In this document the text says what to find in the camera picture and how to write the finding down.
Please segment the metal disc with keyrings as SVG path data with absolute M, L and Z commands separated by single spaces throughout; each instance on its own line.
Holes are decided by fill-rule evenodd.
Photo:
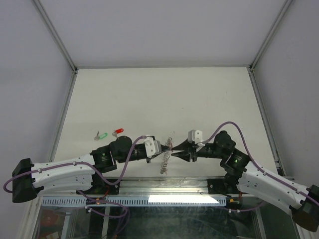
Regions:
M 173 140 L 172 137 L 169 137 L 165 143 L 165 146 L 168 147 L 168 150 L 163 153 L 162 163 L 160 166 L 160 174 L 167 175 L 167 165 L 170 159 L 170 155 L 173 148 Z

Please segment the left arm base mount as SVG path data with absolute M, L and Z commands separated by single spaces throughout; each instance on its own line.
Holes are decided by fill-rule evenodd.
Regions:
M 115 185 L 106 183 L 102 179 L 97 179 L 93 182 L 92 194 L 108 196 L 108 195 L 118 195 L 119 192 L 120 192 L 120 182 Z

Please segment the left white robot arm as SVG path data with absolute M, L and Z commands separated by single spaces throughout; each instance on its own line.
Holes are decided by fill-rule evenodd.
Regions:
M 169 151 L 154 136 L 141 136 L 132 141 L 120 136 L 106 146 L 77 158 L 48 163 L 33 163 L 22 159 L 12 172 L 13 203 L 24 203 L 47 193 L 80 190 L 100 193 L 104 184 L 112 182 L 102 179 L 104 173 L 117 170 L 119 163 L 126 168 L 130 161 L 146 160 L 147 163 Z

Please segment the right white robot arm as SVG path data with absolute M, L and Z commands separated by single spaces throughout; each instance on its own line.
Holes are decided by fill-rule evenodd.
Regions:
M 189 138 L 173 147 L 172 155 L 187 162 L 196 162 L 198 158 L 220 159 L 220 166 L 226 171 L 225 191 L 251 194 L 284 211 L 300 227 L 310 232 L 318 230 L 318 186 L 306 187 L 274 174 L 237 149 L 226 131 L 219 132 L 212 143 Z

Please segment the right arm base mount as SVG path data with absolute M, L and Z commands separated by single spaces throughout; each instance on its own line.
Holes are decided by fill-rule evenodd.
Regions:
M 220 194 L 230 197 L 231 194 L 236 194 L 236 190 L 226 185 L 221 178 L 207 179 L 207 189 L 210 195 Z

